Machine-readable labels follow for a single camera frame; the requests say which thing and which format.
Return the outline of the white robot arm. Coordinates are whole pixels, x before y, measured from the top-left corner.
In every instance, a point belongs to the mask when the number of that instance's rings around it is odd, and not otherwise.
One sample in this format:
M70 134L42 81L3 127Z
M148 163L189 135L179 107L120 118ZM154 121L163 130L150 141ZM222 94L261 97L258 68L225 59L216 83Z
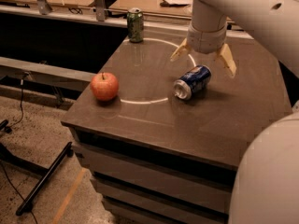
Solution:
M171 58L222 49L230 18L298 76L298 10L298 0L193 0L187 38ZM299 112L274 122L248 147L228 224L299 224Z

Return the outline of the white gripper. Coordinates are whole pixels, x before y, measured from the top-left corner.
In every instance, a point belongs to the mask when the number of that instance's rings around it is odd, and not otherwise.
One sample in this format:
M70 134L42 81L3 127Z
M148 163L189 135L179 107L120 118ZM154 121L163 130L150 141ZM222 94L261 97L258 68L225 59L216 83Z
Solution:
M191 24L188 28L187 39L184 39L176 48L170 57L170 61L174 62L188 55L192 49L204 54L217 51L217 58L222 61L228 76L234 78L236 65L230 47L225 43L225 39L226 25L223 25L216 31L203 32L194 28Z

